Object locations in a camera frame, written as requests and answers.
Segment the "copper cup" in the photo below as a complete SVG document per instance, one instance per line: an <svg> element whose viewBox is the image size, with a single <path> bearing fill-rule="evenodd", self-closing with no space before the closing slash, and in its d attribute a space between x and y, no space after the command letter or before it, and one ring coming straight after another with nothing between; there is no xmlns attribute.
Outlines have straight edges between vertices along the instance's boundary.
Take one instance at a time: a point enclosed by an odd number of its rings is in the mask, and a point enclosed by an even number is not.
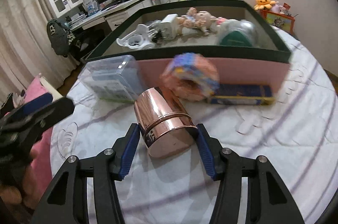
<svg viewBox="0 0 338 224"><path fill-rule="evenodd" d="M197 128L170 89L146 90L137 98L134 110L150 156L168 157L194 143L191 135Z"/></svg>

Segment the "blue gripper pad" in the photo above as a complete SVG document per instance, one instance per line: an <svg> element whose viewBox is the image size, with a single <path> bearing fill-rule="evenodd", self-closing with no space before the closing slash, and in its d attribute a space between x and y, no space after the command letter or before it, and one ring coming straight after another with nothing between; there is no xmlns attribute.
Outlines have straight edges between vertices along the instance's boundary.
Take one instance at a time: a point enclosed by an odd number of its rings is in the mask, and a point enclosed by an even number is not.
<svg viewBox="0 0 338 224"><path fill-rule="evenodd" d="M50 93L45 93L38 98L31 100L27 104L19 107L11 117L12 122L17 122L24 119L26 116L40 110L44 106L53 102L53 96Z"/></svg>
<svg viewBox="0 0 338 224"><path fill-rule="evenodd" d="M220 157L222 145L216 138L209 136L203 124L197 125L198 136L195 139L204 169L212 180L221 180L224 175L225 163Z"/></svg>
<svg viewBox="0 0 338 224"><path fill-rule="evenodd" d="M198 147L199 155L201 156L204 169L206 170L207 175L209 175L212 178L212 180L214 180L216 176L214 157L209 149L206 139L204 138L201 132L201 128L197 127L197 129L198 129L198 137L196 139L196 144Z"/></svg>
<svg viewBox="0 0 338 224"><path fill-rule="evenodd" d="M127 132L126 137L128 137L128 134L130 133L131 130L132 130L131 136L121 156L121 168L119 171L119 177L121 180L123 180L124 177L130 171L131 163L134 159L137 145L139 144L139 140L140 140L140 133L141 133L140 127L137 124L132 124L131 127L129 128L129 131Z"/></svg>

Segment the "curtain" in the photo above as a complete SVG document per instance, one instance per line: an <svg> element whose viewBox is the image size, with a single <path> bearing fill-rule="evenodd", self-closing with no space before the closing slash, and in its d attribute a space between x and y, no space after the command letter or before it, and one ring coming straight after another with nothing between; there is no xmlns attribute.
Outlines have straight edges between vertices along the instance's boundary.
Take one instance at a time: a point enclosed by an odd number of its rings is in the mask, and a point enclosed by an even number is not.
<svg viewBox="0 0 338 224"><path fill-rule="evenodd" d="M0 101L26 89L39 73L58 88L75 68L52 49L49 19L44 0L0 0Z"/></svg>

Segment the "pink board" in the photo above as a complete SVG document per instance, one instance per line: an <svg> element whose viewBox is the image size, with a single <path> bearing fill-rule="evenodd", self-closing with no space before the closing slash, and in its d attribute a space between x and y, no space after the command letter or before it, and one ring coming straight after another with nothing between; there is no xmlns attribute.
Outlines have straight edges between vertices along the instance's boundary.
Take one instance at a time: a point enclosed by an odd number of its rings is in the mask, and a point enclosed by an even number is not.
<svg viewBox="0 0 338 224"><path fill-rule="evenodd" d="M289 63L238 58L207 58L212 62L223 84L263 84L269 85L276 94L280 89ZM137 61L144 81L149 88L161 85L159 76L172 59Z"/></svg>

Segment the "clear plastic box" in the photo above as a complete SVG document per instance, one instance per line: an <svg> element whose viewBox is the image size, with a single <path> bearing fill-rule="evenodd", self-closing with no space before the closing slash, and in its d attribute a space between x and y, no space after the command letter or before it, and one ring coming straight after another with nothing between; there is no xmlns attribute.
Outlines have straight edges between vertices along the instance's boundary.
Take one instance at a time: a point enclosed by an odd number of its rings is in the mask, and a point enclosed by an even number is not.
<svg viewBox="0 0 338 224"><path fill-rule="evenodd" d="M131 55L89 62L78 76L99 99L134 102L147 88Z"/></svg>

